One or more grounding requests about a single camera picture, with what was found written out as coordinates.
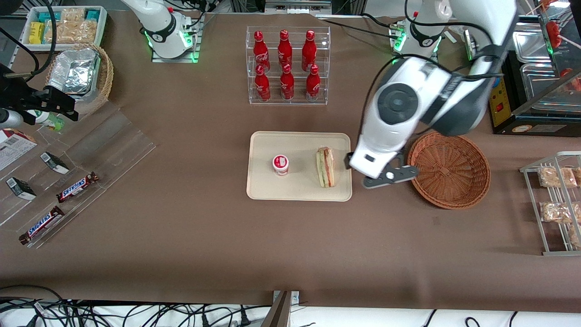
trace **brown table surface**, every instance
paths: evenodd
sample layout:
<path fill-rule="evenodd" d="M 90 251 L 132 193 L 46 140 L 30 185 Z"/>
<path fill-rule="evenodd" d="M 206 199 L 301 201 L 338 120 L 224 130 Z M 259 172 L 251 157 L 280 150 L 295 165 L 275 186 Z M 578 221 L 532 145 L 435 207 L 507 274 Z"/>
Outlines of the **brown table surface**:
<path fill-rule="evenodd" d="M 385 32 L 369 20 L 342 22 Z M 0 285 L 35 283 L 83 299 L 268 303 L 272 290 L 292 289 L 309 305 L 581 311 L 581 258 L 540 255 L 517 170 L 579 150 L 578 139 L 492 135 L 486 115 L 468 137 L 487 156 L 492 183 L 463 211 L 434 207 L 411 183 L 366 190 L 357 172 L 347 202 L 251 200 L 255 131 L 341 132 L 354 148 L 387 40 L 331 26 L 327 107 L 266 107 L 248 103 L 246 26 L 326 23 L 218 15 L 195 65 L 150 63 L 132 12 L 111 12 L 107 24 L 110 99 L 157 148 L 39 250 L 0 230 Z M 464 57 L 449 41 L 440 53 L 450 68 Z M 20 51 L 14 70 L 30 66 Z"/>

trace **chocolate bar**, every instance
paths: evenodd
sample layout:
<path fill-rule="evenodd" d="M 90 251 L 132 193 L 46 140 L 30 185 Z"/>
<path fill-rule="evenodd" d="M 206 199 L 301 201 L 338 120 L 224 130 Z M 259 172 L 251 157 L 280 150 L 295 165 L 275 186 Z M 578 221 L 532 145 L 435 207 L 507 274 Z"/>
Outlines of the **chocolate bar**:
<path fill-rule="evenodd" d="M 77 183 L 71 185 L 68 189 L 57 194 L 56 198 L 59 200 L 59 203 L 63 203 L 67 199 L 77 195 L 78 193 L 86 189 L 89 185 L 95 183 L 98 180 L 99 177 L 95 175 L 95 172 L 91 172 L 90 174 L 83 177 L 83 179 L 79 180 Z"/>
<path fill-rule="evenodd" d="M 34 226 L 31 229 L 29 229 L 28 232 L 20 235 L 18 241 L 20 241 L 22 244 L 28 244 L 30 240 L 32 240 L 34 237 L 43 234 L 46 228 L 49 228 L 63 216 L 64 212 L 61 209 L 59 209 L 59 207 L 55 206 L 46 216 L 44 216 L 39 222 L 34 224 Z"/>

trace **red bottle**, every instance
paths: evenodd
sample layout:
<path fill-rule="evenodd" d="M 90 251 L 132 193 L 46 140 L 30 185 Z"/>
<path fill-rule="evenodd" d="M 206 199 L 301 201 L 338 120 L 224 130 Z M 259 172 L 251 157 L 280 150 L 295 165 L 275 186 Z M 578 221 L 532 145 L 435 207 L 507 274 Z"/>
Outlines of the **red bottle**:
<path fill-rule="evenodd" d="M 285 100 L 290 100 L 295 96 L 295 77 L 292 76 L 289 64 L 282 67 L 281 96 Z"/>
<path fill-rule="evenodd" d="M 317 45 L 315 44 L 315 32 L 307 31 L 307 40 L 303 45 L 303 62 L 301 67 L 305 72 L 311 69 L 311 65 L 315 63 L 317 57 Z"/>
<path fill-rule="evenodd" d="M 278 44 L 278 62 L 281 67 L 289 64 L 292 67 L 292 46 L 289 42 L 289 31 L 281 31 L 281 42 Z"/>
<path fill-rule="evenodd" d="M 264 74 L 264 68 L 262 66 L 256 66 L 256 77 L 254 78 L 254 83 L 260 101 L 268 101 L 270 99 L 270 83 L 268 82 L 268 77 Z"/>
<path fill-rule="evenodd" d="M 261 31 L 254 32 L 254 58 L 256 64 L 264 68 L 264 72 L 270 70 L 270 61 L 268 60 L 268 47 L 264 43 Z"/>
<path fill-rule="evenodd" d="M 307 76 L 307 101 L 315 102 L 319 95 L 319 84 L 321 78 L 319 77 L 319 66 L 313 64 L 311 66 L 311 73 Z"/>

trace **bread slice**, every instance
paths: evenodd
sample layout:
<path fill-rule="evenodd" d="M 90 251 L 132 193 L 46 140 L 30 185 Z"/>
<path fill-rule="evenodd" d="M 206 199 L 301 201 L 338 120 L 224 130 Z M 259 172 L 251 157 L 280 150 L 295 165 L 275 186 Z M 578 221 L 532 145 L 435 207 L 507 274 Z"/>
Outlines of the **bread slice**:
<path fill-rule="evenodd" d="M 335 186 L 335 161 L 333 151 L 328 147 L 317 150 L 317 173 L 321 187 Z"/>

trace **basket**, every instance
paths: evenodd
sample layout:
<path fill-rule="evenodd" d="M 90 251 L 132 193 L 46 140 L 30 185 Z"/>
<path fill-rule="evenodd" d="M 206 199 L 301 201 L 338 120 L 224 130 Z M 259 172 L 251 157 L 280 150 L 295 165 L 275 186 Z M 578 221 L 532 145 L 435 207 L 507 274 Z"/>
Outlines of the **basket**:
<path fill-rule="evenodd" d="M 464 136 L 431 132 L 410 149 L 408 164 L 419 169 L 412 184 L 429 202 L 445 209 L 467 209 L 490 188 L 490 166 L 484 154 Z"/>
<path fill-rule="evenodd" d="M 97 109 L 101 108 L 109 98 L 109 93 L 111 92 L 111 86 L 113 85 L 113 63 L 111 59 L 107 56 L 105 50 L 101 47 L 97 47 L 94 44 L 75 44 L 72 50 L 82 50 L 90 48 L 97 52 L 101 56 L 101 64 L 99 65 L 99 76 L 97 77 L 97 90 L 99 91 L 96 98 L 91 102 L 77 101 L 75 103 L 74 109 L 81 116 L 90 115 Z M 55 67 L 55 59 L 53 59 L 51 65 L 48 68 L 48 75 L 46 76 L 46 83 L 51 78 L 52 69 Z"/>

